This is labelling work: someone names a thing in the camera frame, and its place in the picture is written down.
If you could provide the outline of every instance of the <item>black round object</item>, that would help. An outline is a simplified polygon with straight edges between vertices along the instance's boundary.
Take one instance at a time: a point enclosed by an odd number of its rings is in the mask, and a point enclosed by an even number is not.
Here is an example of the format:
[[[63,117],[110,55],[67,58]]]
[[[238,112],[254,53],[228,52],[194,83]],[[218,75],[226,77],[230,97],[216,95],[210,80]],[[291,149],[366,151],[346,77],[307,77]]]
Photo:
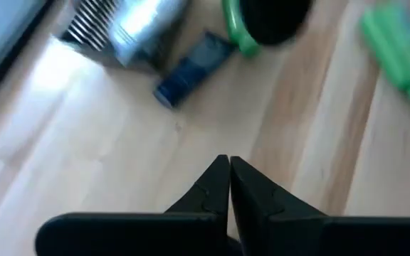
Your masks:
[[[261,45],[277,45],[293,37],[313,0],[240,0],[246,29]]]

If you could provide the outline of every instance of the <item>green object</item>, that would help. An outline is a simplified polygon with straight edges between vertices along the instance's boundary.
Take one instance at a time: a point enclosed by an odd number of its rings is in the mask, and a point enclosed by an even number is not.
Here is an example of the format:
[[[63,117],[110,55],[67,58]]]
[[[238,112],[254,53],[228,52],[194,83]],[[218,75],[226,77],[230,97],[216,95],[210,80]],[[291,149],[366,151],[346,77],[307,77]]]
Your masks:
[[[256,55],[260,46],[246,30],[241,17],[239,0],[222,0],[224,16],[227,23],[228,36],[232,43],[238,45],[241,53],[246,57]]]
[[[364,13],[364,39],[389,80],[410,98],[410,13],[402,4],[386,2]]]

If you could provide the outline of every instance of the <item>wooden floor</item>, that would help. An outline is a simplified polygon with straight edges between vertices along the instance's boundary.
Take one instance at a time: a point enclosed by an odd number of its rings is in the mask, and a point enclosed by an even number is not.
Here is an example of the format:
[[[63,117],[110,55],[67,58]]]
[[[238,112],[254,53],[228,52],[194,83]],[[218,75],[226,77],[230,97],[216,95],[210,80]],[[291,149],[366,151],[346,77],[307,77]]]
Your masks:
[[[317,0],[294,43],[233,56],[176,112],[153,98],[156,77],[50,36],[58,2],[0,90],[0,255],[34,255],[61,213],[162,212],[217,154],[331,215],[410,216],[410,104],[357,30],[372,1]],[[225,33],[218,0],[190,16],[175,56],[203,27]]]

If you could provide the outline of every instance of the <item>blue tube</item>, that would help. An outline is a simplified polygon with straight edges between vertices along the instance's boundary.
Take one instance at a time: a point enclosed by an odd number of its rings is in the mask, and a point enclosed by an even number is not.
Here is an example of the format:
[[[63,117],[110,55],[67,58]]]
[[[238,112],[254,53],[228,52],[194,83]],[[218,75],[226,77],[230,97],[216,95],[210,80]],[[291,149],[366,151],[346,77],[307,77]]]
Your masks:
[[[178,106],[202,81],[218,69],[236,49],[236,45],[206,31],[204,37],[179,61],[178,66],[154,91],[166,107]]]

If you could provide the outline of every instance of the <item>wood grain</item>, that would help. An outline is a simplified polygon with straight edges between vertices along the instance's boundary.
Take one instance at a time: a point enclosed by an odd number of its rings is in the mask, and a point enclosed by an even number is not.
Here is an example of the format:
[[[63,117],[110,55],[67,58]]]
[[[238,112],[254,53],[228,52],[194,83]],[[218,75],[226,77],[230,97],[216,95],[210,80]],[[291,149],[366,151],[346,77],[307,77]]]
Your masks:
[[[410,215],[410,104],[357,27],[374,1],[317,0],[295,40],[234,55],[175,111],[153,98],[157,76],[57,41],[59,1],[0,91],[0,255],[34,255],[61,213],[162,212],[217,154],[328,214]],[[205,28],[225,35],[219,0],[190,17],[171,66]]]

